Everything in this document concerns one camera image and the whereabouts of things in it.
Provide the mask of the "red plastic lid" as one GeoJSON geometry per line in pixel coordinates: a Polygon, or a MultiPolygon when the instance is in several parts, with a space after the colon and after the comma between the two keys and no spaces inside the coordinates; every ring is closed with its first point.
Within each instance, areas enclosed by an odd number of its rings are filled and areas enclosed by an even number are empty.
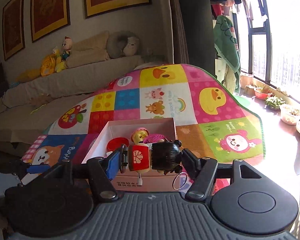
{"type": "Polygon", "coordinates": [[[115,137],[108,141],[108,143],[106,145],[106,149],[108,152],[115,151],[122,145],[129,146],[129,140],[125,137],[115,137]]]}

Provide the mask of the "wooden doll red dress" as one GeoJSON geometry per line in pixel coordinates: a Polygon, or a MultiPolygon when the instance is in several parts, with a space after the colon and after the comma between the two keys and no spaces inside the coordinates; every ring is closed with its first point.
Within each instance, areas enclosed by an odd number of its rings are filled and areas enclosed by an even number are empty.
{"type": "Polygon", "coordinates": [[[124,146],[114,186],[134,192],[177,191],[186,178],[182,170],[180,140],[124,146]]]}

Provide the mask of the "pink plastic strainer toy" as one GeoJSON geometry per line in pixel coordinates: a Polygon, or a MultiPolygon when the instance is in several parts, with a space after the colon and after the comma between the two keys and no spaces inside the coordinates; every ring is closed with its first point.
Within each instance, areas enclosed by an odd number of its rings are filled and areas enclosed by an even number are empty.
{"type": "Polygon", "coordinates": [[[162,134],[150,134],[143,139],[144,144],[153,144],[158,142],[166,142],[167,139],[162,134]]]}

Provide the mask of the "pink cardboard box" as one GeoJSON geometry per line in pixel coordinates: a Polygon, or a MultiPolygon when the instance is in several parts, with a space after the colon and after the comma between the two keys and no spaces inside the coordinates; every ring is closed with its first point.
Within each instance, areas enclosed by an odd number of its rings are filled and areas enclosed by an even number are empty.
{"type": "MultiPolygon", "coordinates": [[[[112,139],[123,138],[123,143],[129,141],[129,144],[133,145],[134,142],[130,137],[138,128],[145,128],[150,134],[162,134],[167,139],[177,138],[173,118],[109,121],[91,144],[82,163],[86,163],[93,157],[106,157],[107,153],[111,151],[108,143],[112,139]]],[[[163,175],[155,170],[150,170],[142,174],[141,179],[142,185],[138,185],[138,174],[126,169],[125,173],[119,172],[111,183],[117,190],[135,192],[168,192],[176,189],[181,191],[189,187],[189,178],[185,174],[180,176],[175,173],[163,175]]]]}

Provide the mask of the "colourful cartoon play mat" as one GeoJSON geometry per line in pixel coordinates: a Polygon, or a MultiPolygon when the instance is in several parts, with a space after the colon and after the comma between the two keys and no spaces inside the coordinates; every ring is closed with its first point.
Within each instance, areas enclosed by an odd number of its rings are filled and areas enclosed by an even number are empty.
{"type": "Polygon", "coordinates": [[[82,163],[109,121],[173,118],[177,138],[197,157],[258,164],[260,118],[206,71],[187,64],[132,71],[61,115],[23,156],[31,165],[82,163]]]}

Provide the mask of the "beige sofa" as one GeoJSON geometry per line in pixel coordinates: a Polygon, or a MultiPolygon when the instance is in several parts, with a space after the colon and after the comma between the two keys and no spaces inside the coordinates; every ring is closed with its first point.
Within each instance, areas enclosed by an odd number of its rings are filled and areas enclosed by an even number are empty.
{"type": "Polygon", "coordinates": [[[140,55],[111,59],[66,69],[22,83],[0,98],[0,142],[33,143],[63,113],[108,83],[143,64],[140,55]],[[31,98],[51,95],[53,100],[35,108],[31,98]]]}

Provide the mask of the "small brown plush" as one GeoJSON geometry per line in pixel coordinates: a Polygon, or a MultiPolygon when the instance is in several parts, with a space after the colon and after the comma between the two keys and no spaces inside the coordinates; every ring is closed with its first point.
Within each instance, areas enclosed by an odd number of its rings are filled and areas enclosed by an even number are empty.
{"type": "Polygon", "coordinates": [[[42,105],[46,105],[46,104],[50,103],[52,100],[53,100],[53,98],[51,95],[42,93],[42,94],[39,94],[39,96],[36,98],[31,98],[30,104],[32,106],[34,106],[35,108],[39,108],[42,105]]]}

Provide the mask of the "beige pillow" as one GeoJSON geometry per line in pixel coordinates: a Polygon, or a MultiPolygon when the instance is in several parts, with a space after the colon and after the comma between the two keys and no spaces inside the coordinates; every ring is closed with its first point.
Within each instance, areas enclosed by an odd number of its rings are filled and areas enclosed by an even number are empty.
{"type": "Polygon", "coordinates": [[[75,68],[86,64],[107,61],[110,56],[106,50],[109,32],[103,31],[97,35],[76,42],[71,47],[70,56],[66,59],[68,68],[75,68]]]}

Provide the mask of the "white bear plush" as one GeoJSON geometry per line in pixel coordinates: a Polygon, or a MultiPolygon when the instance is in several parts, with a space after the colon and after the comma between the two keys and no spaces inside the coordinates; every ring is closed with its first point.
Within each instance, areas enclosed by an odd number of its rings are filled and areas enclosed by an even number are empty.
{"type": "Polygon", "coordinates": [[[123,49],[123,54],[125,56],[135,55],[138,52],[139,43],[140,43],[140,40],[137,37],[135,37],[135,36],[129,37],[127,39],[127,44],[126,44],[125,48],[123,49]]]}

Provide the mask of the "cartoon boy doll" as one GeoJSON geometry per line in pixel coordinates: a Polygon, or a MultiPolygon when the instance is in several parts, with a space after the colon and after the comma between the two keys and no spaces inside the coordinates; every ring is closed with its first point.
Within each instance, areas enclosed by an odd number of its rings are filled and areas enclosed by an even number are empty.
{"type": "Polygon", "coordinates": [[[67,68],[66,59],[71,54],[72,39],[68,36],[64,38],[62,44],[62,53],[56,58],[55,72],[59,73],[67,68]]]}

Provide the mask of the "grey neck pillow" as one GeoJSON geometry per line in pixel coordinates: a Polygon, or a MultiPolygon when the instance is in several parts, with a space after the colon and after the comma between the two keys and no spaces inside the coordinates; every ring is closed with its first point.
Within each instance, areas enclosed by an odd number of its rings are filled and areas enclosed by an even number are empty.
{"type": "Polygon", "coordinates": [[[127,39],[129,37],[135,36],[131,31],[117,31],[109,35],[107,40],[106,50],[111,59],[117,59],[119,57],[124,57],[123,49],[127,44],[127,39]]]}

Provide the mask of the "green dinosaur towel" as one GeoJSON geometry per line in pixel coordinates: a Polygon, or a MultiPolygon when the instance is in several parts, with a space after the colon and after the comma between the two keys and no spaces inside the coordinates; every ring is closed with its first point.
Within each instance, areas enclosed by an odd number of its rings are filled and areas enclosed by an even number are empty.
{"type": "Polygon", "coordinates": [[[226,16],[217,16],[213,34],[218,57],[226,63],[223,85],[231,94],[239,94],[241,88],[241,64],[237,37],[232,21],[226,16]]]}

